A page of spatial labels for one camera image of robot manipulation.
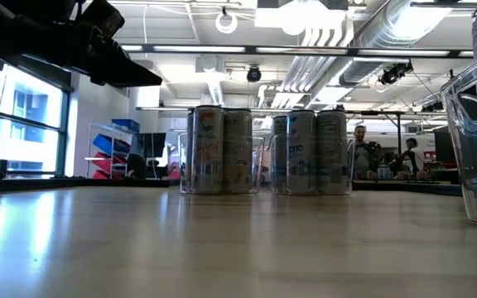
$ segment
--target ceiling light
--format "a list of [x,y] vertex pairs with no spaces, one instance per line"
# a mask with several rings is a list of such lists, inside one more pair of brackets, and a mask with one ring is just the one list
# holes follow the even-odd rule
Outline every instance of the ceiling light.
[[127,50],[127,51],[141,51],[142,50],[142,46],[121,46],[123,48],[123,50]]
[[[222,18],[223,17],[231,17],[231,23],[229,25],[224,26],[222,25]],[[233,13],[220,13],[217,17],[216,20],[214,20],[214,25],[216,26],[216,29],[224,34],[231,34],[235,30],[237,30],[237,26],[239,25],[239,22],[237,21],[237,16],[235,16]]]
[[210,2],[197,2],[197,1],[167,1],[167,0],[158,0],[158,1],[127,1],[127,0],[109,0],[110,4],[114,6],[185,6],[191,5],[193,7],[220,7],[225,5],[226,7],[233,8],[242,8],[242,3],[240,2],[227,2],[227,1],[210,1]]
[[171,112],[189,112],[189,108],[166,108],[166,107],[155,107],[155,108],[139,108],[137,110],[140,111],[171,111]]
[[290,111],[283,108],[252,108],[252,113],[288,113]]
[[333,48],[306,48],[306,47],[258,47],[257,53],[271,53],[271,54],[291,54],[291,55],[345,55],[347,49],[333,49]]
[[458,56],[459,57],[472,57],[472,58],[474,58],[474,52],[472,50],[463,50]]
[[383,56],[439,56],[446,57],[448,50],[360,50],[359,55],[383,55]]
[[153,46],[156,52],[244,53],[243,46]]

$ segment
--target man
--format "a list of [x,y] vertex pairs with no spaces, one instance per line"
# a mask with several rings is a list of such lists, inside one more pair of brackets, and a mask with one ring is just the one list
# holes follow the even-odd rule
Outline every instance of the man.
[[418,142],[416,139],[409,138],[406,140],[406,147],[407,150],[401,154],[396,160],[392,161],[392,164],[396,166],[400,166],[400,162],[404,161],[404,159],[408,159],[409,162],[407,165],[410,167],[410,171],[413,174],[416,174],[418,171],[422,171],[424,169],[424,154],[422,153],[421,149],[418,147]]
[[380,145],[376,142],[365,142],[365,127],[358,125],[354,128],[355,151],[354,170],[365,175],[369,170],[376,171]]

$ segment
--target blue bin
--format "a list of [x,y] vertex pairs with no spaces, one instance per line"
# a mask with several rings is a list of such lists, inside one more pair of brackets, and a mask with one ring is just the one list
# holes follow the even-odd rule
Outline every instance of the blue bin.
[[131,119],[112,119],[112,123],[125,127],[130,132],[139,133],[139,128],[141,125]]
[[[100,151],[108,154],[109,156],[112,155],[112,138],[105,136],[103,134],[98,134],[97,137],[93,140],[93,144],[100,149]],[[121,153],[129,153],[130,152],[130,145],[126,142],[121,140],[115,140],[113,144],[113,150],[116,152]]]

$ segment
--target wooden table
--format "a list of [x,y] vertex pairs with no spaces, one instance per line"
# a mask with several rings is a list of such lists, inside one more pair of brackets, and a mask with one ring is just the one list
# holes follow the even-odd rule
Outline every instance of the wooden table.
[[0,195],[0,297],[477,297],[459,197]]

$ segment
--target window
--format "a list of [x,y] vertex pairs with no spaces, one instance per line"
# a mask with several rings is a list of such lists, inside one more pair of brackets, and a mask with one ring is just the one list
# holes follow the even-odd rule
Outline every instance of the window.
[[8,176],[45,178],[62,172],[67,94],[32,75],[5,65],[0,71],[0,160]]
[[60,126],[62,90],[11,66],[0,72],[0,113]]
[[0,159],[9,171],[56,171],[59,133],[0,118]]

